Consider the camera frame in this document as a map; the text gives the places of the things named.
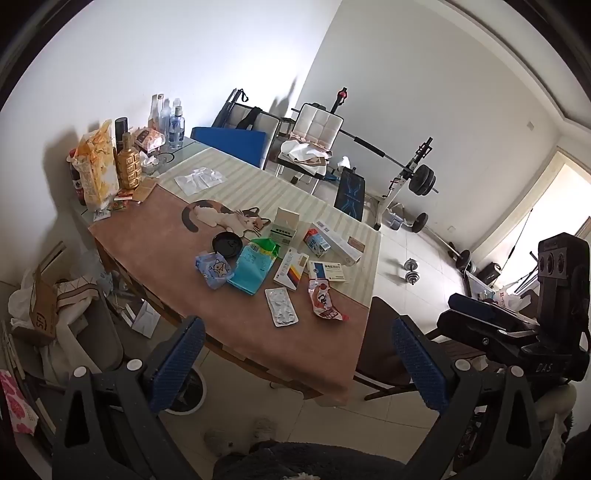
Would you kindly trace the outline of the silver pill blister pack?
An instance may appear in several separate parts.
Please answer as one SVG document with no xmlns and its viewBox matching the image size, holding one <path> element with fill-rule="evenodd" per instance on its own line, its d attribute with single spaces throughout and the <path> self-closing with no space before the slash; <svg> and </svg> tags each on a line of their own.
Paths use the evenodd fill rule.
<svg viewBox="0 0 591 480">
<path fill-rule="evenodd" d="M 270 308 L 271 320 L 277 328 L 297 324 L 298 317 L 286 287 L 264 290 Z"/>
</svg>

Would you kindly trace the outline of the teal green snack bag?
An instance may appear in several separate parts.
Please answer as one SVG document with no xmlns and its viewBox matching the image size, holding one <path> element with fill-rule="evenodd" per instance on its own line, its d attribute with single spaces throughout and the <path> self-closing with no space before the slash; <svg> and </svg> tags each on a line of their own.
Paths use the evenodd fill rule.
<svg viewBox="0 0 591 480">
<path fill-rule="evenodd" d="M 228 283 L 246 294 L 256 294 L 279 253 L 280 245 L 270 238 L 250 240 L 239 254 L 235 271 Z"/>
</svg>

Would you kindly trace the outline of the red chicken feet snack packet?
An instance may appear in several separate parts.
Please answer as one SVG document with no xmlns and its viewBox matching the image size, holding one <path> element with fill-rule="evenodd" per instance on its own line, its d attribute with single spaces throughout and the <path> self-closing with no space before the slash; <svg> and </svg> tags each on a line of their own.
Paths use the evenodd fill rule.
<svg viewBox="0 0 591 480">
<path fill-rule="evenodd" d="M 325 320 L 345 322 L 349 317 L 339 312 L 332 303 L 331 287 L 325 279 L 311 279 L 308 281 L 308 296 L 311 299 L 315 316 Z"/>
</svg>

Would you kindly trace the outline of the long white toothpaste box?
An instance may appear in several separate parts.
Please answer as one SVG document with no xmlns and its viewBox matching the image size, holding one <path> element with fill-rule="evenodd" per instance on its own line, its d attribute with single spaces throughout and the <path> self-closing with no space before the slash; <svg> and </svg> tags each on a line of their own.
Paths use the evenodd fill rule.
<svg viewBox="0 0 591 480">
<path fill-rule="evenodd" d="M 332 230 L 328 224 L 325 224 L 322 220 L 317 220 L 311 223 L 311 227 L 314 227 L 315 230 L 320 233 L 322 238 L 325 239 L 331 246 L 332 250 L 335 251 L 335 254 L 341 258 L 342 262 L 345 263 L 347 266 L 353 266 L 362 259 L 363 252 L 356 249 L 352 245 L 342 238 L 342 236 Z"/>
</svg>

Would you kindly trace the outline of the white green medicine box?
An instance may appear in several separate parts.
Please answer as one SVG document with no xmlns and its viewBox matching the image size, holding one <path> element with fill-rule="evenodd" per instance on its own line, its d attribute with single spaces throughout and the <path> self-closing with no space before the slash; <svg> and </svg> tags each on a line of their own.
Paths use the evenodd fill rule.
<svg viewBox="0 0 591 480">
<path fill-rule="evenodd" d="M 276 217 L 270 224 L 270 239 L 280 246 L 289 246 L 297 233 L 300 215 L 284 208 L 276 209 Z"/>
</svg>

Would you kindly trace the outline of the dark wooden chair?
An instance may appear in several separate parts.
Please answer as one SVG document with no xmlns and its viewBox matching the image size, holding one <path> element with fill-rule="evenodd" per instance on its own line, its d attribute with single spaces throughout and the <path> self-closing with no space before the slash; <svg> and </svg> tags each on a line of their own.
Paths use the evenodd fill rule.
<svg viewBox="0 0 591 480">
<path fill-rule="evenodd" d="M 374 393 L 363 397 L 369 402 L 393 395 L 419 392 L 426 406 L 423 390 L 419 390 L 413 383 L 410 374 L 394 345 L 394 320 L 400 315 L 380 297 L 373 297 L 370 302 L 370 312 L 360 351 L 356 374 L 353 379 L 367 387 L 373 388 Z M 474 349 L 456 340 L 448 339 L 439 343 L 446 355 L 452 360 L 476 360 L 484 352 Z M 485 372 L 482 376 L 482 399 L 495 395 L 499 387 L 499 379 Z"/>
</svg>

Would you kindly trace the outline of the pair of small dumbbells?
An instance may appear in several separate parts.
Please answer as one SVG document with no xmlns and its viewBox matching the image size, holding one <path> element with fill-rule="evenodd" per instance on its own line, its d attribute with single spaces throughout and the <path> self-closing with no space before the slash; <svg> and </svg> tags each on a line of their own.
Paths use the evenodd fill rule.
<svg viewBox="0 0 591 480">
<path fill-rule="evenodd" d="M 405 280 L 411 285 L 415 285 L 420 280 L 418 272 L 418 262 L 414 258 L 408 258 L 404 264 Z"/>
</svg>

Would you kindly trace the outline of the cat pattern table mat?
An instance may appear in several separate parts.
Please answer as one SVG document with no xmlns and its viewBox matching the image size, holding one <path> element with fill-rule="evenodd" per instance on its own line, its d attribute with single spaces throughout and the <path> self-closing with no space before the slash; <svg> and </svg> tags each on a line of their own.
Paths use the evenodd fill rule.
<svg viewBox="0 0 591 480">
<path fill-rule="evenodd" d="M 263 291 L 249 294 L 225 284 L 207 285 L 197 256 L 214 238 L 236 235 L 233 256 L 264 238 L 279 209 L 297 213 L 291 247 L 308 252 L 304 235 L 321 221 L 360 259 L 345 268 L 345 281 L 329 287 L 339 319 L 315 314 L 308 280 L 290 292 L 297 323 L 277 327 Z M 148 197 L 90 225 L 106 269 L 166 320 L 195 315 L 204 321 L 206 347 L 267 381 L 305 398 L 342 405 L 349 400 L 365 335 L 377 274 L 381 236 L 329 203 L 266 171 L 207 148 L 161 174 Z"/>
</svg>

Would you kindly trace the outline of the blue cartoon snack wrapper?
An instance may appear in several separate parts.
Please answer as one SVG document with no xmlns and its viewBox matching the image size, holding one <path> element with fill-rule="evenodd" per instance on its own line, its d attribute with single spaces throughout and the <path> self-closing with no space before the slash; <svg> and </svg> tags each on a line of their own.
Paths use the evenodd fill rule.
<svg viewBox="0 0 591 480">
<path fill-rule="evenodd" d="M 195 269 L 204 276 L 206 285 L 212 290 L 221 288 L 233 277 L 228 261 L 217 252 L 202 253 L 195 257 Z"/>
</svg>

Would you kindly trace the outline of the white orange medicine box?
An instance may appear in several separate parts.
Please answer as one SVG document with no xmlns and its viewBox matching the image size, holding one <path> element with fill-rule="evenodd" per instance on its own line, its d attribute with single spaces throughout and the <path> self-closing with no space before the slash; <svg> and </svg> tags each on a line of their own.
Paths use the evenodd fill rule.
<svg viewBox="0 0 591 480">
<path fill-rule="evenodd" d="M 273 276 L 273 282 L 291 291 L 297 290 L 301 283 L 301 277 L 308 266 L 307 254 L 300 253 L 297 249 L 290 247 L 281 260 L 280 267 Z"/>
</svg>

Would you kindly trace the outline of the black blue weight bench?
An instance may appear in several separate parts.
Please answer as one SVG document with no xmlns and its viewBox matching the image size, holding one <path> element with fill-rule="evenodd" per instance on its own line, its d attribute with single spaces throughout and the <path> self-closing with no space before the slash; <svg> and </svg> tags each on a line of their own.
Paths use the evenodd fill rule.
<svg viewBox="0 0 591 480">
<path fill-rule="evenodd" d="M 352 218 L 363 220 L 366 181 L 351 168 L 342 168 L 339 188 L 335 196 L 335 208 Z"/>
</svg>

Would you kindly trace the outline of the gold grenade shaped bottle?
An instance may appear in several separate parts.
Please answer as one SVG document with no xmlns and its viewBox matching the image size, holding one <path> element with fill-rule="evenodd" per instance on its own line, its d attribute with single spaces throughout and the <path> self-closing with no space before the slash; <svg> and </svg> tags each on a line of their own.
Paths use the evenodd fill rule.
<svg viewBox="0 0 591 480">
<path fill-rule="evenodd" d="M 122 136 L 123 147 L 116 157 L 116 167 L 120 187 L 133 190 L 138 187 L 141 179 L 141 162 L 139 152 L 135 149 L 131 134 Z"/>
</svg>

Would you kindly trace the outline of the clear plastic wrapper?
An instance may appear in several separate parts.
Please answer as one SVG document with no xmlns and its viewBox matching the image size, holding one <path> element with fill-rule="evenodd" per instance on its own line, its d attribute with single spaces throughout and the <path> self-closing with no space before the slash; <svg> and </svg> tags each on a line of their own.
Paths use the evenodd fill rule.
<svg viewBox="0 0 591 480">
<path fill-rule="evenodd" d="M 218 171 L 207 167 L 199 167 L 190 174 L 174 178 L 176 185 L 186 196 L 194 195 L 217 185 L 221 185 L 226 178 Z"/>
</svg>

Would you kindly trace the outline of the clear water bottle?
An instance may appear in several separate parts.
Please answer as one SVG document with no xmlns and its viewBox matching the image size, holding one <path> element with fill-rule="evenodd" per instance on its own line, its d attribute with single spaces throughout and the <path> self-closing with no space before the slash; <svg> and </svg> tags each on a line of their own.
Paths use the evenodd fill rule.
<svg viewBox="0 0 591 480">
<path fill-rule="evenodd" d="M 169 119 L 168 144 L 170 148 L 178 148 L 184 139 L 185 119 L 182 114 L 182 106 L 174 107 L 174 114 Z"/>
</svg>

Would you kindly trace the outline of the white chair with clutter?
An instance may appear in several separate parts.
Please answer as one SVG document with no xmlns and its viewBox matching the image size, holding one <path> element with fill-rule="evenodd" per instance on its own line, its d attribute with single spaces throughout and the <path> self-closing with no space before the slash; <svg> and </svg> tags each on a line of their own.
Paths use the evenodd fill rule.
<svg viewBox="0 0 591 480">
<path fill-rule="evenodd" d="M 339 115 L 304 103 L 287 140 L 280 145 L 280 153 L 276 158 L 276 177 L 280 177 L 287 168 L 294 171 L 297 181 L 303 176 L 315 180 L 312 187 L 315 190 L 318 182 L 327 176 L 332 146 L 343 122 L 344 119 Z"/>
</svg>

